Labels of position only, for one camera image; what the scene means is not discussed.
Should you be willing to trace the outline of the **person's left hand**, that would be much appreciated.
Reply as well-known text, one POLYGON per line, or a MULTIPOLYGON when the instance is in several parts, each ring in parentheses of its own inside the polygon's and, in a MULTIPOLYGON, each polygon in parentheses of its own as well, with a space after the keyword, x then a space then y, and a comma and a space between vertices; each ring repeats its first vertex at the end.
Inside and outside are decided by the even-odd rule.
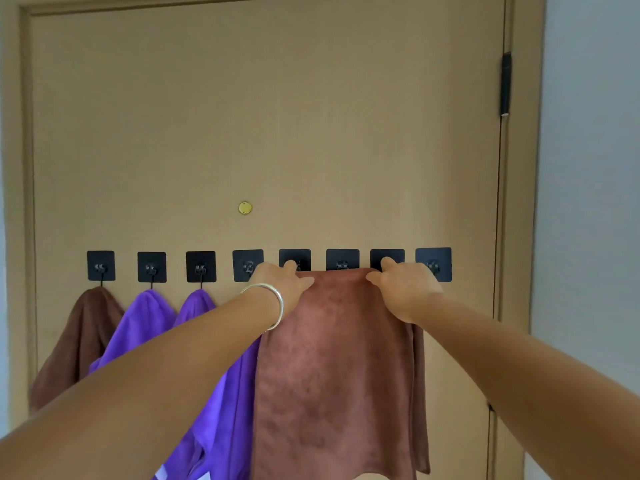
POLYGON ((283 266, 263 262, 256 267, 248 286, 251 289, 267 291, 266 297, 275 299, 272 306, 275 317, 286 317, 295 309, 303 294, 297 294, 295 290, 298 276, 313 275, 299 274, 298 264, 294 260, 286 261, 283 266))

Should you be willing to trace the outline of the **person's right hand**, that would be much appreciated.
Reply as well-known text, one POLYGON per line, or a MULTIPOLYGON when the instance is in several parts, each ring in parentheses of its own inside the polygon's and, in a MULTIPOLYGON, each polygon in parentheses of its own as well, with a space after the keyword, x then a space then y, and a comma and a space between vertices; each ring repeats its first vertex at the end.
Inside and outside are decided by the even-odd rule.
POLYGON ((385 288, 380 290, 385 306, 398 319, 423 325, 431 302, 444 293, 434 274, 424 264, 381 260, 385 288))

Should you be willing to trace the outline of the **reddish brown towel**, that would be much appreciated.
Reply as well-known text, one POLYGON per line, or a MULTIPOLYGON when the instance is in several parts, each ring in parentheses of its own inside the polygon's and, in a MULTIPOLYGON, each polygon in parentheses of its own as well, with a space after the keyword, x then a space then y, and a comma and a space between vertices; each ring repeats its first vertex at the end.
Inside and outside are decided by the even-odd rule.
POLYGON ((251 480, 429 474, 424 334, 398 320, 370 268, 313 271, 313 286, 263 334, 251 480))

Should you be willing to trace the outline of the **person's left forearm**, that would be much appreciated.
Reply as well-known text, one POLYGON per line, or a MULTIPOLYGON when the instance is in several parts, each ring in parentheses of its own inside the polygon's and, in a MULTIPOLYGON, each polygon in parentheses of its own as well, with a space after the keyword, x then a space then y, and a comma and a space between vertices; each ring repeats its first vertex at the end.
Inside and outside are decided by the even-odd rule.
POLYGON ((117 358, 0 440, 0 480, 151 480, 217 382, 276 323, 267 291, 117 358))

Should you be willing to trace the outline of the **person's right forearm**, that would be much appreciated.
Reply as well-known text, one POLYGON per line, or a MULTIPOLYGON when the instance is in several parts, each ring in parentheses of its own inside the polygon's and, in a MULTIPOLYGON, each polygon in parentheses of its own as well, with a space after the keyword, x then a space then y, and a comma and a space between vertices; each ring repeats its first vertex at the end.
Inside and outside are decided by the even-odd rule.
POLYGON ((443 294, 403 316, 436 339, 551 480, 640 480, 640 396, 443 294))

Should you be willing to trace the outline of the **row of black adhesive hooks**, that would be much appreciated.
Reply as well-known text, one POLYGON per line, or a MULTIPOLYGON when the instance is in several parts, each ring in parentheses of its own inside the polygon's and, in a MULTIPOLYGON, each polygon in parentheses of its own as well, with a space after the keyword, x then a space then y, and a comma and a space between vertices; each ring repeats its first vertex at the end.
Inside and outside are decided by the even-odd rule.
MULTIPOLYGON (((451 248, 416 248, 415 261, 427 266, 439 282, 452 282, 451 248)), ((247 282, 256 266, 264 261, 264 251, 233 250, 232 270, 235 282, 247 282)), ((361 265, 361 252, 355 248, 329 248, 325 251, 327 271, 356 269, 361 265)), ((404 262, 406 251, 400 248, 375 248, 369 250, 369 264, 381 270, 382 258, 390 257, 394 261, 404 262)), ((312 251, 309 249, 284 248, 278 252, 278 261, 284 264, 293 260, 299 271, 312 268, 312 251)), ((185 254, 186 281, 188 283, 214 283, 217 281, 217 254, 209 251, 187 251, 185 254)), ((112 250, 89 250, 86 252, 87 277, 91 282, 113 282, 116 280, 115 252, 112 250)), ((137 255, 138 281, 148 283, 153 288, 156 283, 167 282, 167 254, 163 251, 140 251, 137 255)))

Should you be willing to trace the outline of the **purple towel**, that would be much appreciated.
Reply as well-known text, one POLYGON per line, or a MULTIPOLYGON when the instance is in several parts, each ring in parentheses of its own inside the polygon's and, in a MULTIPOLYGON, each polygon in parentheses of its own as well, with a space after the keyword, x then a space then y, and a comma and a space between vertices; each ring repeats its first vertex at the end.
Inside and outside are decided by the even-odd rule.
POLYGON ((176 311, 156 290, 145 290, 134 299, 116 327, 105 352, 94 361, 89 374, 172 328, 176 311))
POLYGON ((250 480, 259 345, 254 341, 224 373, 153 480, 250 480))

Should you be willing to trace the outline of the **beige door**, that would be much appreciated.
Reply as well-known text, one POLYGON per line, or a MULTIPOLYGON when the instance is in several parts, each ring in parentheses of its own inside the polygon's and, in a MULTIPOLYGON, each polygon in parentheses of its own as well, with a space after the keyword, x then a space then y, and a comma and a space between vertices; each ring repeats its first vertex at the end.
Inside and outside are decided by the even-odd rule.
POLYGON ((446 291, 493 312, 505 0, 231 0, 29 23, 36 371, 115 252, 178 308, 187 251, 451 248, 446 291), (253 205, 249 215, 238 204, 253 205))

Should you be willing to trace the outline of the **black door hinge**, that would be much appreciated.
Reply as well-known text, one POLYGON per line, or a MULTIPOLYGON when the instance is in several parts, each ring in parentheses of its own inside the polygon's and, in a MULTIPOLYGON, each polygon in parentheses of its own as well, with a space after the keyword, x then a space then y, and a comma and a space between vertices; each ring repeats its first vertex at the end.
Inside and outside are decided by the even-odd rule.
POLYGON ((511 52, 502 55, 500 66, 500 117, 506 117, 510 112, 511 81, 513 76, 513 56, 511 52))

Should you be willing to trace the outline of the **dark brown towel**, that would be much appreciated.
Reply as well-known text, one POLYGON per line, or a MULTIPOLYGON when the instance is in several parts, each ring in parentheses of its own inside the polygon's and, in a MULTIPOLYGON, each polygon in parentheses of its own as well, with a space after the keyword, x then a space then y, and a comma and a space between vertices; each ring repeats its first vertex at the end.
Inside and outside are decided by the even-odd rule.
POLYGON ((95 287, 82 293, 31 386, 30 415, 89 374, 91 364, 104 354, 123 315, 123 307, 107 288, 95 287))

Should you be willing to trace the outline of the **beige door frame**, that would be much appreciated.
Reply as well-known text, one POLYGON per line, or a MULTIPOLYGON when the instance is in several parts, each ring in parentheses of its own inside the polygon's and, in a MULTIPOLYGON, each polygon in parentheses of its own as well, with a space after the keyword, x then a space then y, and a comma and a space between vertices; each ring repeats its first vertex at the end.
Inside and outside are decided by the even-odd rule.
MULTIPOLYGON (((31 196, 29 23, 75 9, 231 0, 0 0, 0 197, 4 224, 7 430, 29 416, 36 373, 35 252, 31 196)), ((540 90, 547 0, 505 0, 503 51, 515 56, 510 113, 501 118, 494 318, 529 332, 540 90)))

